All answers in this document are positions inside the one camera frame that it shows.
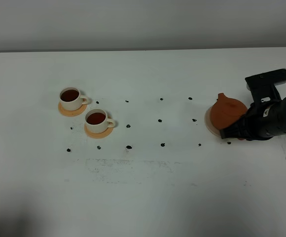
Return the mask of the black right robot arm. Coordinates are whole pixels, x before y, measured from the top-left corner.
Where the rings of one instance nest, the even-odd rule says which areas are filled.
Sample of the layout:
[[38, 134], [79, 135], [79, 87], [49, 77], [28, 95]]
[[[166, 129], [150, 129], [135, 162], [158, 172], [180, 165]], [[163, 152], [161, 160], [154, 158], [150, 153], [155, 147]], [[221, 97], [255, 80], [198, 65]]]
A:
[[222, 139], [238, 138], [249, 141], [265, 141], [286, 135], [286, 98], [259, 105], [252, 103], [243, 116], [219, 132]]

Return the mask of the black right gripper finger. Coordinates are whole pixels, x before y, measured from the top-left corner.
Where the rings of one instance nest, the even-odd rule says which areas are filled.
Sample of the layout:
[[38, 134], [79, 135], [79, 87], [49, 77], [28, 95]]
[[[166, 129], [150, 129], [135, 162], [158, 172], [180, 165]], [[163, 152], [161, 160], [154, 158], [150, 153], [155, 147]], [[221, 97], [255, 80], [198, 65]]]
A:
[[238, 121], [224, 129], [221, 129], [219, 132], [222, 139], [249, 139], [249, 133], [247, 132], [245, 118], [240, 118]]

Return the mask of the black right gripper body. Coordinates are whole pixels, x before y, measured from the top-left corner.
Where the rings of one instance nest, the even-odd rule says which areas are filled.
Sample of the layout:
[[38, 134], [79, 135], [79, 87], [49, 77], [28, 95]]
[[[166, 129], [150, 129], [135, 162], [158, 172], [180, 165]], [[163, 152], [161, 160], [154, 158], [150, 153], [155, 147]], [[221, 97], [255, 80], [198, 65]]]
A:
[[286, 134], [286, 98], [267, 102], [253, 102], [241, 118], [241, 138], [269, 140]]

